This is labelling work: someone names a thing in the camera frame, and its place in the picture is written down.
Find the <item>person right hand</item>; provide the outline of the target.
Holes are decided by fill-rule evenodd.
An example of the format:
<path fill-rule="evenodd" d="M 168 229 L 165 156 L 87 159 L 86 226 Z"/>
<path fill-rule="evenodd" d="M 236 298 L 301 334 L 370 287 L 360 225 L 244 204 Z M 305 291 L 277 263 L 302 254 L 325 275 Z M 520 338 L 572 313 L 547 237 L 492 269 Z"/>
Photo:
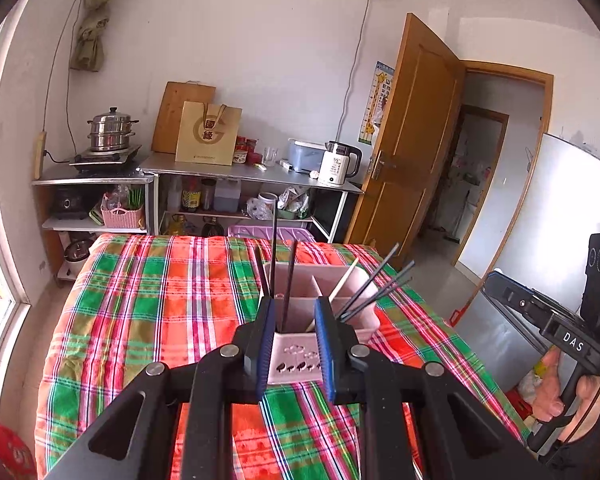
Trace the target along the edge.
<path fill-rule="evenodd" d="M 549 422 L 564 414 L 564 411 L 571 405 L 571 401 L 565 402 L 560 398 L 562 385 L 558 367 L 561 356 L 562 352 L 558 348 L 552 347 L 541 359 L 545 366 L 545 374 L 539 387 L 535 388 L 535 398 L 531 403 L 532 415 L 540 422 Z M 583 375 L 580 377 L 576 396 L 580 404 L 573 415 L 571 426 L 580 422 L 582 417 L 596 420 L 600 416 L 600 376 Z"/>

